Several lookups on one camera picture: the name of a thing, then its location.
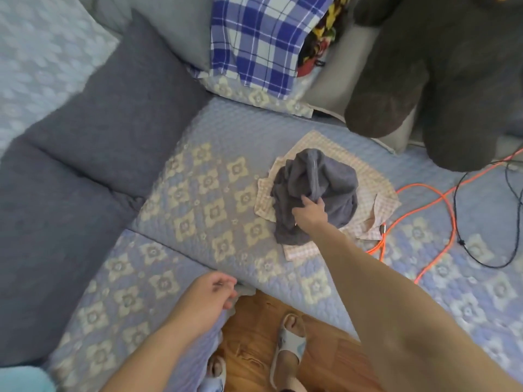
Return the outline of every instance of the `hand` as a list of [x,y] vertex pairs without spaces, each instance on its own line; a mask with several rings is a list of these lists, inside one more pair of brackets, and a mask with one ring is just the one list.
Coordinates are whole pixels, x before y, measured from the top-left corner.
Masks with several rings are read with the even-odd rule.
[[192,343],[208,332],[218,320],[222,310],[232,307],[231,300],[238,296],[234,290],[236,278],[222,272],[209,272],[196,278],[176,303],[165,324],[175,324],[178,332]]
[[315,204],[309,198],[302,195],[304,207],[295,207],[292,209],[292,215],[298,227],[311,235],[314,229],[322,224],[328,222],[327,214],[325,213],[325,204],[323,199],[319,199]]

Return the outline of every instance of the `pink checkered cloth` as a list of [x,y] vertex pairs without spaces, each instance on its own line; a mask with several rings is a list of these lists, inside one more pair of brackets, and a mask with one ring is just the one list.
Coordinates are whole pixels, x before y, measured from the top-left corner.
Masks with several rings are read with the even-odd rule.
[[[336,161],[350,165],[358,176],[358,208],[352,220],[339,230],[357,239],[380,240],[380,226],[401,205],[392,184],[378,171],[372,169],[361,159],[355,157],[343,147],[337,145],[317,131],[307,133],[284,157],[276,158],[269,171],[269,176],[258,180],[258,194],[254,204],[254,213],[270,222],[276,222],[276,214],[270,196],[274,178],[287,159],[294,159],[296,154],[306,148],[317,148]],[[288,261],[303,261],[320,254],[315,243],[301,246],[283,245]]]

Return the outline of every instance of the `plaid cloth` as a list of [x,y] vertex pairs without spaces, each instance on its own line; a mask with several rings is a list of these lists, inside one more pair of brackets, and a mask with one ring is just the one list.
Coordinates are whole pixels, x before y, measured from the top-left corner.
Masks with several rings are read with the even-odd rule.
[[[310,131],[297,142],[284,157],[276,158],[269,176],[258,180],[258,194],[254,204],[254,213],[270,222],[276,222],[276,214],[270,196],[274,178],[287,159],[294,159],[296,154],[306,148],[317,148],[336,161],[350,165],[358,175],[358,208],[349,224],[339,230],[358,239],[380,240],[380,226],[401,205],[392,184],[378,171],[358,157],[352,155],[340,145],[327,139],[317,131]],[[300,262],[320,254],[318,246],[309,242],[301,246],[283,245],[288,261]]]
[[334,0],[214,0],[210,75],[286,99],[305,38]]

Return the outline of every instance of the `black cord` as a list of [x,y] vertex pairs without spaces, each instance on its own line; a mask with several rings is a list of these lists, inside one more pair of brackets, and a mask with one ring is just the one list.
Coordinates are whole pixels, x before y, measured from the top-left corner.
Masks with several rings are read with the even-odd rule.
[[455,223],[456,223],[456,235],[458,237],[458,243],[463,247],[463,249],[465,249],[465,251],[467,252],[467,254],[478,264],[484,266],[484,267],[487,267],[487,268],[491,268],[491,269],[495,269],[495,270],[498,270],[498,269],[501,269],[501,268],[505,268],[506,266],[508,266],[510,263],[512,263],[514,261],[514,259],[516,258],[517,256],[517,253],[518,253],[518,249],[519,249],[519,237],[520,237],[520,228],[521,228],[521,209],[523,208],[523,202],[522,202],[522,198],[523,198],[523,189],[521,189],[521,192],[519,193],[519,195],[516,193],[516,191],[514,190],[512,184],[510,184],[510,180],[508,178],[508,167],[511,163],[523,163],[523,161],[517,161],[517,160],[513,160],[512,158],[514,158],[514,156],[516,155],[516,153],[521,150],[523,148],[523,144],[521,144],[513,153],[512,155],[510,156],[510,158],[507,160],[507,161],[494,161],[494,162],[491,162],[489,165],[496,165],[496,164],[501,164],[503,162],[506,163],[506,166],[505,166],[505,181],[510,189],[510,191],[512,192],[512,194],[514,195],[514,197],[517,199],[518,201],[518,206],[517,206],[517,216],[516,216],[516,243],[514,245],[514,250],[512,252],[512,255],[510,256],[510,259],[508,259],[508,261],[505,263],[505,264],[501,264],[501,265],[489,265],[489,264],[485,264],[485,263],[482,263],[480,262],[480,260],[478,260],[476,257],[474,257],[472,255],[472,253],[467,249],[467,244],[465,243],[465,241],[463,240],[463,238],[461,237],[461,234],[459,232],[459,228],[458,228],[458,207],[456,205],[456,197],[458,195],[458,190],[459,190],[459,187],[461,185],[461,183],[463,183],[463,181],[465,180],[465,178],[469,175],[470,172],[467,172],[465,173],[460,181],[458,182],[458,184],[456,185],[456,188],[454,190],[454,193],[452,195],[452,201],[453,201],[453,208],[454,208],[454,218],[455,218]]

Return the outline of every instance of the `open-toe slipper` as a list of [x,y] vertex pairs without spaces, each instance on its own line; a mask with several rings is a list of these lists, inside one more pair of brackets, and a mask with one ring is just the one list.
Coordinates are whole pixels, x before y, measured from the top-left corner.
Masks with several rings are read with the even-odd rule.
[[198,392],[223,392],[225,390],[227,378],[226,361],[221,356],[216,356],[215,358],[218,359],[222,366],[222,373],[218,377],[205,376],[198,387]]
[[299,337],[285,328],[285,322],[287,321],[287,318],[291,315],[299,318],[299,316],[295,314],[287,314],[281,321],[280,333],[278,337],[278,346],[276,347],[274,359],[272,359],[272,364],[270,367],[269,381],[274,389],[276,389],[276,385],[274,384],[274,372],[276,371],[276,362],[278,360],[279,353],[281,351],[292,352],[294,355],[296,355],[299,364],[301,363],[301,359],[303,358],[303,353],[305,352],[305,347],[307,345],[306,337]]

